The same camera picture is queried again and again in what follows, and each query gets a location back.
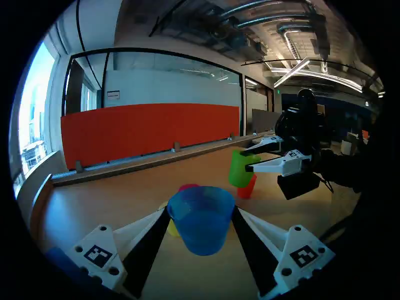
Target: yellow plastic cup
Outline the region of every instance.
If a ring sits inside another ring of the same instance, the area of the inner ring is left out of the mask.
[[[164,202],[163,204],[161,204],[161,205],[159,206],[158,209],[162,209],[162,208],[166,207],[167,204],[168,204],[168,201]],[[168,227],[166,228],[166,231],[168,231],[168,233],[169,233],[171,236],[175,237],[175,238],[179,238],[179,237],[181,236],[181,235],[179,234],[177,228],[175,227],[174,221],[172,221],[172,220],[169,220],[169,224],[168,224]]]

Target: orange wall panel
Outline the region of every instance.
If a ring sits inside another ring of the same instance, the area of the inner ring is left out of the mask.
[[[66,165],[90,166],[239,135],[239,107],[156,103],[107,107],[61,117]]]

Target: wooden table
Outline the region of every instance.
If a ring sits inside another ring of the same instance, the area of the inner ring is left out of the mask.
[[[114,177],[56,187],[44,210],[41,247],[68,250],[98,224],[114,230],[158,209],[184,184],[215,186],[236,196],[228,181],[232,150],[237,147]],[[262,154],[262,159],[273,154]],[[321,186],[286,200],[276,173],[257,173],[251,199],[236,204],[270,223],[288,229],[302,224],[315,235],[330,226],[331,194]],[[231,225],[215,255],[196,256],[168,233],[144,286],[142,299],[257,299],[257,287]]]

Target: fluorescent light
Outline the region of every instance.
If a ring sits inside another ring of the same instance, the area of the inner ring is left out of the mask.
[[[300,62],[301,62],[301,60],[298,59],[300,57],[299,53],[297,52],[297,50],[296,50],[295,46],[293,45],[293,43],[290,42],[289,38],[287,37],[287,34],[299,33],[299,32],[300,32],[300,30],[291,30],[291,31],[286,31],[283,34],[284,39],[286,40],[287,47],[289,48],[289,51],[290,51],[291,55],[293,55],[293,57],[296,59],[296,62],[298,64],[300,64]]]
[[[271,68],[271,72],[273,73],[288,73],[291,69],[289,68],[284,68],[284,67],[273,67]],[[304,76],[310,76],[310,77],[316,77],[316,78],[321,78],[325,80],[329,80],[341,85],[344,85],[348,88],[351,88],[359,93],[363,93],[363,87],[354,81],[351,81],[349,79],[341,78],[338,76],[330,75],[330,74],[323,74],[323,73],[317,73],[317,72],[312,72],[312,71],[307,71],[307,70],[300,70],[296,72],[298,75],[304,75]]]
[[[307,66],[310,63],[310,60],[306,57],[302,61],[300,61],[293,69],[289,70],[285,75],[283,75],[277,82],[274,83],[273,87],[277,88],[280,84],[285,82],[291,76],[299,72],[302,68]]]
[[[196,72],[196,73],[203,73],[203,74],[210,74],[211,77],[215,77],[214,74],[210,73],[210,72],[206,72],[206,71],[199,71],[199,70],[188,70],[188,69],[179,69],[181,71],[186,71],[186,72]]]
[[[255,82],[255,81],[253,81],[253,80],[250,80],[250,79],[248,79],[248,78],[246,78],[245,80],[246,80],[249,84],[258,85],[257,82]]]
[[[328,63],[326,61],[322,62],[322,73],[328,73]]]

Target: sign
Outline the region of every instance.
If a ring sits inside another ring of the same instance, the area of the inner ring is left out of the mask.
[[[107,92],[107,100],[118,100],[120,98],[119,90],[110,90]]]

